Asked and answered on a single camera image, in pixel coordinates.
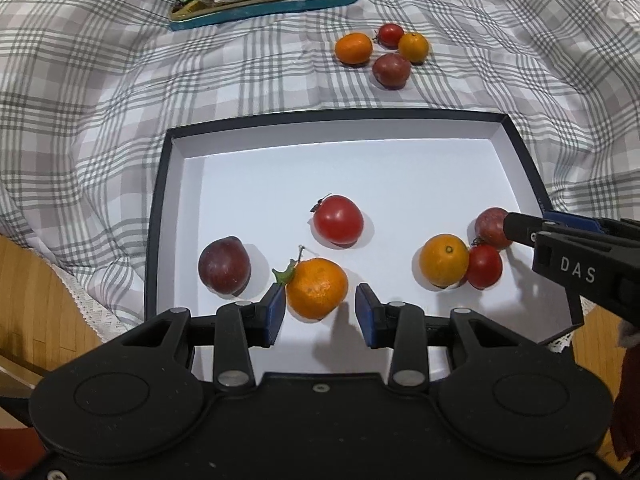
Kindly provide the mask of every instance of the plaid tablecloth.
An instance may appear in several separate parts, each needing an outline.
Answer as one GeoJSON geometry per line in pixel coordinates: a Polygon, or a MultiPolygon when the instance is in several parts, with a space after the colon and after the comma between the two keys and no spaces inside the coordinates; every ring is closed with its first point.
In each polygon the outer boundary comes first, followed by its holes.
{"type": "Polygon", "coordinates": [[[171,32],[172,0],[0,0],[0,231],[142,318],[167,128],[281,110],[511,116],[556,208],[640,218],[640,0],[360,0],[171,32]],[[433,45],[404,91],[332,57],[396,22],[433,45]]]}

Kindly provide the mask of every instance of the tangerine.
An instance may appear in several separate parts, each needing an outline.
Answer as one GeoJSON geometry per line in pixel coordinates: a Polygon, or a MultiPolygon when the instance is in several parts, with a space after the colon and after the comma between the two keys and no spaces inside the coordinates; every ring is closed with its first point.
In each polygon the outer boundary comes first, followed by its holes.
{"type": "Polygon", "coordinates": [[[300,316],[322,319],[347,297],[349,282],[342,268],[324,258],[299,262],[287,283],[287,302],[300,316]]]}
{"type": "Polygon", "coordinates": [[[464,278],[469,266],[469,249],[454,235],[430,238],[420,251],[420,272],[433,285],[446,287],[464,278]]]}
{"type": "Polygon", "coordinates": [[[369,36],[352,32],[335,42],[335,57],[347,65],[366,63],[373,53],[373,43],[369,36]]]}
{"type": "Polygon", "coordinates": [[[422,63],[429,53],[429,41],[420,32],[408,32],[400,38],[398,52],[412,63],[422,63]]]}

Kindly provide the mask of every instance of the orange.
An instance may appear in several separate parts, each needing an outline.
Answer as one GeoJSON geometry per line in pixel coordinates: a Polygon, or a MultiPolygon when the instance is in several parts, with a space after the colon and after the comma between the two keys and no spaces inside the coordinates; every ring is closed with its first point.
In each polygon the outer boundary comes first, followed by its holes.
{"type": "Polygon", "coordinates": [[[445,287],[464,278],[469,266],[469,249],[454,235],[437,235],[420,251],[420,271],[433,285],[445,287]]]}
{"type": "Polygon", "coordinates": [[[420,32],[408,32],[400,38],[398,52],[412,63],[422,63],[429,53],[429,42],[420,32]]]}
{"type": "Polygon", "coordinates": [[[335,57],[347,65],[366,63],[373,53],[373,43],[366,34],[353,32],[335,42],[335,57]]]}
{"type": "Polygon", "coordinates": [[[349,282],[338,264],[324,258],[296,265],[287,284],[289,306],[307,319],[322,319],[347,297],[349,282]]]}

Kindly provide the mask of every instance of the screw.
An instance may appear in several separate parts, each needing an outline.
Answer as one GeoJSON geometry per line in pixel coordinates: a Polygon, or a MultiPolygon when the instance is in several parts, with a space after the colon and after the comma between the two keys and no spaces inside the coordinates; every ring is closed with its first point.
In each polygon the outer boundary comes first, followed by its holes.
{"type": "Polygon", "coordinates": [[[54,469],[47,473],[47,480],[66,480],[66,475],[62,471],[54,469]]]}
{"type": "Polygon", "coordinates": [[[393,379],[400,386],[412,387],[420,386],[426,380],[426,377],[418,370],[400,370],[393,375],[393,379]]]}
{"type": "Polygon", "coordinates": [[[249,375],[242,370],[226,370],[218,375],[218,382],[228,388],[237,388],[249,382],[249,375]]]}

